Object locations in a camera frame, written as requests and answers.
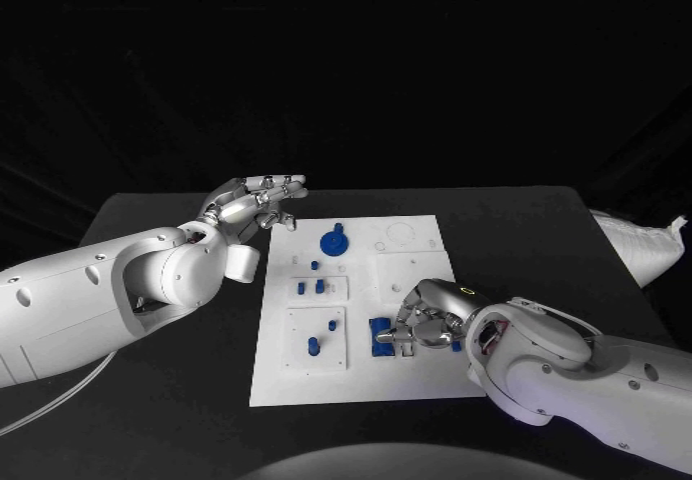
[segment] white cable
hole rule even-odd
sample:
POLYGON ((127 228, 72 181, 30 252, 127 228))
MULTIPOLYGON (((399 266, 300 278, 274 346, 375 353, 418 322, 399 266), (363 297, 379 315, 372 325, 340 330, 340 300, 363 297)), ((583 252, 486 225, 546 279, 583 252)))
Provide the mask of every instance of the white cable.
POLYGON ((36 420, 43 416, 51 410, 61 406, 79 392, 79 390, 88 385, 88 383, 97 378, 97 375, 104 370, 108 362, 113 360, 117 352, 108 354, 104 358, 104 361, 100 363, 98 367, 91 371, 91 373, 84 377, 82 381, 42 408, 39 408, 33 413, 30 413, 25 418, 17 420, 14 423, 10 423, 4 428, 0 429, 0 437, 14 431, 17 428, 23 427, 27 423, 36 420))
POLYGON ((555 313, 561 317, 567 318, 567 320, 571 320, 574 323, 581 325, 594 335, 603 335, 603 332, 590 323, 587 323, 580 318, 572 317, 572 315, 570 315, 568 313, 561 312, 555 308, 546 307, 545 305, 541 305, 541 303, 535 302, 533 300, 526 300, 522 297, 512 298, 512 301, 515 301, 515 300, 519 301, 519 302, 528 302, 532 305, 535 305, 536 307, 542 308, 544 310, 548 310, 549 312, 555 313))

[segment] white panel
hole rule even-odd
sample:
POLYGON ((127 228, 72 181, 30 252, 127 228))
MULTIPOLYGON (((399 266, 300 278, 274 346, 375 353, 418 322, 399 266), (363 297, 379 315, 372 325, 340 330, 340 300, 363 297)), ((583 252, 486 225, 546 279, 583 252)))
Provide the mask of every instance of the white panel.
MULTIPOLYGON (((399 308, 398 304, 385 304, 381 300, 378 257, 391 257, 386 260, 392 262, 391 268, 402 269, 404 260, 411 263, 411 257, 389 254, 415 255, 425 264, 424 269, 407 274, 407 281, 414 284, 420 275, 454 280, 434 216, 300 219, 296 232, 288 232, 281 225, 273 228, 251 406, 484 396, 466 375, 466 352, 415 345, 412 358, 402 358, 398 348, 395 357, 372 357, 369 319, 389 317, 394 320, 399 308), (343 224, 349 249, 339 257, 329 257, 320 250, 320 238, 337 222, 343 224), (320 262, 317 271, 310 269, 313 260, 320 262), (348 315, 343 332, 348 368, 306 375, 307 372, 287 370, 280 362, 286 312, 297 306, 288 302, 291 284, 296 278, 332 277, 348 281, 348 298, 330 303, 345 307, 348 315)), ((404 284, 399 293, 408 293, 404 284)), ((296 351, 304 348, 307 352, 307 338, 300 339, 304 346, 299 344, 296 351)))
POLYGON ((378 285, 382 303, 401 305, 408 292, 425 278, 454 281, 447 252, 378 255, 378 285))
POLYGON ((349 279, 346 277, 296 277, 287 285, 288 305, 343 304, 349 300, 349 279), (317 280, 324 281, 324 291, 317 293, 317 280), (299 283, 304 283, 306 292, 299 294, 299 283))
POLYGON ((310 375, 346 370, 346 315, 343 308, 291 308, 284 313, 281 369, 310 375), (329 321, 336 329, 329 330, 329 321), (320 353, 307 351, 310 337, 317 338, 320 353))

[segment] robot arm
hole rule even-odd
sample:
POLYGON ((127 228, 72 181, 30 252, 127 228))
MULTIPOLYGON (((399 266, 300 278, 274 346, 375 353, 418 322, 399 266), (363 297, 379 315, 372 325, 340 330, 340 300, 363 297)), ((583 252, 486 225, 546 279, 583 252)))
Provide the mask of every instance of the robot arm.
POLYGON ((469 377, 518 420, 542 426, 561 416, 611 447, 692 473, 692 355, 603 335, 558 312, 591 330, 584 338, 544 305, 476 295, 422 280, 378 340, 444 348, 466 337, 469 377))
POLYGON ((206 304, 224 277, 249 283, 257 229, 296 219, 303 176, 234 179, 198 219, 32 260, 0 272, 0 388, 88 364, 206 304))

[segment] gray surface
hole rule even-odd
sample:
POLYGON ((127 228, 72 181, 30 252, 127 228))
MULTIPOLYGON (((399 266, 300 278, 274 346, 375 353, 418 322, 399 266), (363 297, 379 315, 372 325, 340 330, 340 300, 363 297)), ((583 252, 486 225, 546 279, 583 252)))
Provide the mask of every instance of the gray surface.
MULTIPOLYGON (((182 224, 203 198, 114 196, 84 244, 182 224)), ((536 300, 608 334, 672 344, 574 190, 320 191, 286 209, 299 228, 300 218, 435 214, 469 287, 496 300, 536 300)), ((251 242, 262 255, 268 239, 261 232, 251 242)), ((545 427, 516 422, 484 398, 249 409, 264 276, 261 263, 254 284, 225 281, 209 305, 123 349, 56 412, 0 439, 0 478, 234 478, 310 451, 368 442, 477 448, 584 478, 686 478, 606 447, 565 420, 545 427)), ((85 373, 0 391, 4 421, 85 373)))

